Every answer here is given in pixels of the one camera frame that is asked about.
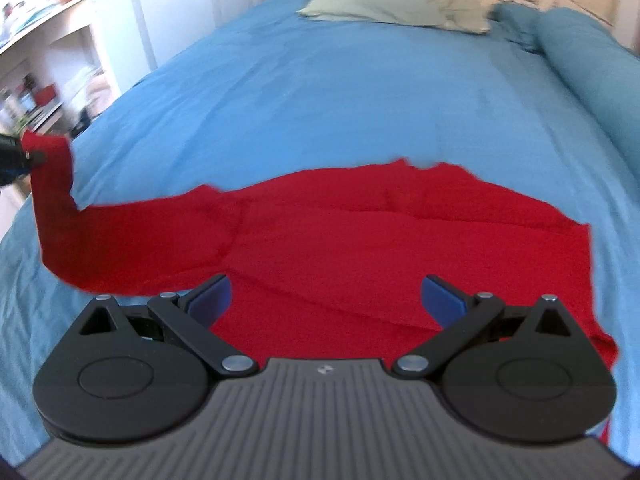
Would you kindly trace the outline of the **blue bed sheet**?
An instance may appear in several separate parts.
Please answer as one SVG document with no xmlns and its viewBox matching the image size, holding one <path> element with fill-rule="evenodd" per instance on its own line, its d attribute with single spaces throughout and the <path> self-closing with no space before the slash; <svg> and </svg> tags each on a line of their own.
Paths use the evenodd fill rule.
<svg viewBox="0 0 640 480">
<path fill-rule="evenodd" d="M 611 445 L 639 458 L 639 176 L 547 58 L 485 36 L 320 22 L 266 0 L 142 78 L 73 144 L 81 205 L 304 169 L 450 162 L 593 229 L 596 310 L 622 347 Z"/>
</svg>

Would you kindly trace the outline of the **white shelf unit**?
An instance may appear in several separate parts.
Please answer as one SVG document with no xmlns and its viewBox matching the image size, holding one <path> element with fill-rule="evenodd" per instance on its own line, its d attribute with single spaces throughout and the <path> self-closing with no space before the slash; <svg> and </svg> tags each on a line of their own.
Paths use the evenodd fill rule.
<svg viewBox="0 0 640 480">
<path fill-rule="evenodd" d="M 54 87 L 54 105 L 38 129 L 76 122 L 93 104 L 88 85 L 101 76 L 119 98 L 153 69 L 139 0 L 74 0 L 57 6 L 1 49 L 1 85 L 15 89 L 31 74 Z"/>
</svg>

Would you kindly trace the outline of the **green pillow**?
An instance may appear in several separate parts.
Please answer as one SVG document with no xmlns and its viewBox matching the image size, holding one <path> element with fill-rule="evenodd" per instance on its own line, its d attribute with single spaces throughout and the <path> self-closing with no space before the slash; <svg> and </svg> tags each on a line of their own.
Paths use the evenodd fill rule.
<svg viewBox="0 0 640 480">
<path fill-rule="evenodd" d="M 310 0 L 298 13 L 329 22 L 375 22 L 484 35 L 490 31 L 484 0 Z"/>
</svg>

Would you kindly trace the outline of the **red cloth garment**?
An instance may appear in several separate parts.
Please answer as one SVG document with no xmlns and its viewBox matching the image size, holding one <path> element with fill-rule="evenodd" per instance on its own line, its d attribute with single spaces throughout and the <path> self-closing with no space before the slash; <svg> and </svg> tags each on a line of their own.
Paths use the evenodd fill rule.
<svg viewBox="0 0 640 480">
<path fill-rule="evenodd" d="M 592 310 L 590 229 L 547 203 L 457 166 L 398 160 L 82 208 L 67 140 L 27 133 L 21 144 L 46 155 L 32 170 L 43 263 L 92 295 L 32 389 L 63 438 L 146 440 L 252 376 L 217 375 L 150 315 L 161 292 L 182 296 L 217 274 L 231 307 L 210 331 L 254 359 L 254 375 L 288 360 L 393 373 L 440 332 L 421 302 L 436 275 L 506 306 L 438 372 L 405 379 L 511 442 L 573 440 L 612 411 L 617 349 Z"/>
</svg>

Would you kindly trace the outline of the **rolled blue duvet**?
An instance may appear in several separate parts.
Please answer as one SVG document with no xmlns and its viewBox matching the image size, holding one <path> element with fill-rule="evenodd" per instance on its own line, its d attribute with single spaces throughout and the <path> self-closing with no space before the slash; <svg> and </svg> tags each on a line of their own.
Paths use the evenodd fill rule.
<svg viewBox="0 0 640 480">
<path fill-rule="evenodd" d="M 639 175 L 639 58 L 599 22 L 569 8 L 499 3 L 492 15 L 514 44 L 543 54 Z"/>
</svg>

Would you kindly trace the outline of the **red box on shelf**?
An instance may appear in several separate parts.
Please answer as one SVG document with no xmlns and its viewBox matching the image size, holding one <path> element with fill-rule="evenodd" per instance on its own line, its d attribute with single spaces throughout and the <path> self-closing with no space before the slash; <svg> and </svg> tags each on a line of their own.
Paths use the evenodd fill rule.
<svg viewBox="0 0 640 480">
<path fill-rule="evenodd" d="M 45 107 L 49 103 L 55 101 L 58 98 L 58 92 L 56 91 L 54 84 L 49 84 L 35 92 L 34 100 L 38 107 Z"/>
</svg>

